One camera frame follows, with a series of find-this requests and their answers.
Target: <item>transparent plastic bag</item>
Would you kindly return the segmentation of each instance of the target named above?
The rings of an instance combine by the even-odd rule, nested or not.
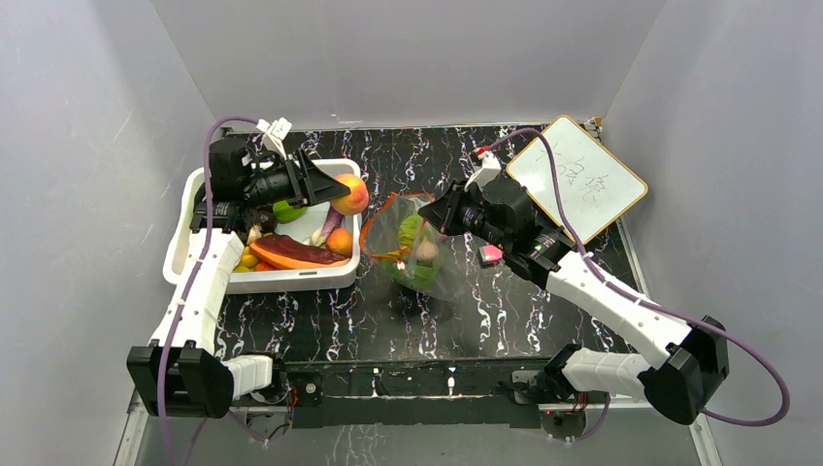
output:
[[[459,300],[465,273],[457,270],[447,238],[417,213],[428,194],[392,193],[363,225],[360,249],[396,283],[445,301]]]

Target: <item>black wire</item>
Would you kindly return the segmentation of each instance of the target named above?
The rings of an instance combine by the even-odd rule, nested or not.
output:
[[[281,429],[283,429],[283,427],[286,427],[286,430],[284,430],[284,431],[283,431],[283,435],[285,435],[285,433],[286,433],[286,431],[287,431],[287,428],[288,428],[288,422],[286,422],[286,423],[284,423],[284,424],[281,424],[281,425],[277,426],[277,428],[275,428],[275,430],[273,430],[273,431],[272,431],[272,433],[271,433],[271,434],[269,434],[268,440],[272,440],[272,438],[273,438],[275,435],[277,435],[278,431],[279,431],[279,430],[281,430]]]

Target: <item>white plastic bin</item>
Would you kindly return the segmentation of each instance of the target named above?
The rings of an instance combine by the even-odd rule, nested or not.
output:
[[[341,173],[351,173],[360,177],[360,167],[351,160],[332,158],[315,160],[314,164],[324,173],[336,177]],[[171,284],[178,284],[182,266],[188,252],[189,223],[194,210],[194,195],[203,183],[203,169],[195,170],[185,181],[182,192],[181,216],[178,227],[166,250],[163,261],[163,278]],[[329,203],[309,207],[300,218],[278,225],[277,233],[288,235],[295,241],[303,242],[314,230],[323,225]],[[279,291],[305,291],[309,289],[345,288],[354,284],[357,266],[360,264],[360,215],[346,216],[344,226],[353,236],[351,260],[342,267],[303,270],[275,270],[271,272],[247,272],[232,274],[226,294],[271,293]]]

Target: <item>whiteboard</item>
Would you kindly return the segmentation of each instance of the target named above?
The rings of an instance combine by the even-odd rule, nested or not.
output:
[[[566,217],[588,243],[648,192],[648,185],[569,116],[560,116],[543,134],[551,145]],[[548,156],[535,139],[506,167],[529,196],[561,224]]]

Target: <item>marble tabletop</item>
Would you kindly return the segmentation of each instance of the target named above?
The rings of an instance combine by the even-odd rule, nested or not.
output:
[[[292,133],[288,150],[355,161],[371,195],[363,221],[392,192],[442,193],[471,174],[467,153],[518,126],[373,129]],[[508,162],[528,141],[496,154]],[[626,343],[577,306],[538,289],[505,266],[481,269],[484,242],[470,234],[452,240],[466,298],[440,301],[394,284],[361,257],[357,279],[344,289],[227,296],[215,336],[215,355],[245,351],[282,354],[286,361],[410,360],[460,357],[550,357],[568,343],[625,352]],[[589,244],[597,262],[636,286],[616,224]]]

